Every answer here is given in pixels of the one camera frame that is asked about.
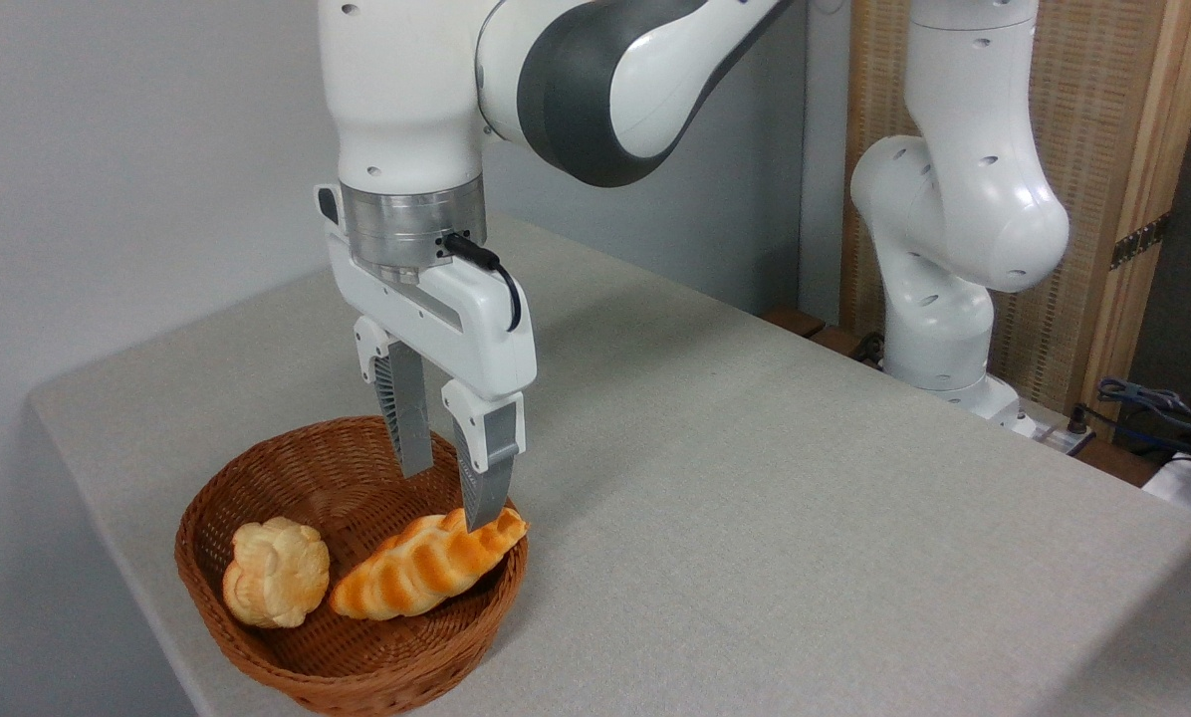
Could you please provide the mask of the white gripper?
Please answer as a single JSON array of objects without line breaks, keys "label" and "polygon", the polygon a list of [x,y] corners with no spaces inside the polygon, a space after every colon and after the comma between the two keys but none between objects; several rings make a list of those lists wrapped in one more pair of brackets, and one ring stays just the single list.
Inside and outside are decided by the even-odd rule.
[{"label": "white gripper", "polygon": [[523,394],[515,393],[537,376],[526,299],[509,331],[509,286],[478,264],[451,258],[410,283],[368,272],[353,258],[338,188],[323,183],[317,191],[335,281],[362,314],[354,326],[360,376],[375,389],[403,476],[434,466],[420,355],[454,378],[441,395],[453,417],[464,526],[474,532],[500,516],[515,457],[526,450]]}]

